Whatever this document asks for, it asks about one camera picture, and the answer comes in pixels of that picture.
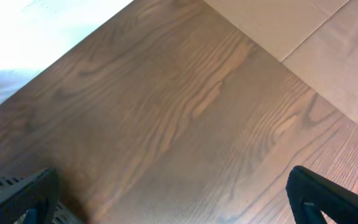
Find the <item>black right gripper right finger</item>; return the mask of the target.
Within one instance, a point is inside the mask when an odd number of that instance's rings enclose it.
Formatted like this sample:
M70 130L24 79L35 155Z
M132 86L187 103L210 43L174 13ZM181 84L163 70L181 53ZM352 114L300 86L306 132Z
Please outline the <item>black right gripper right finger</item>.
M358 223L358 195L303 166L291 170L286 191L296 223L326 224L324 215Z

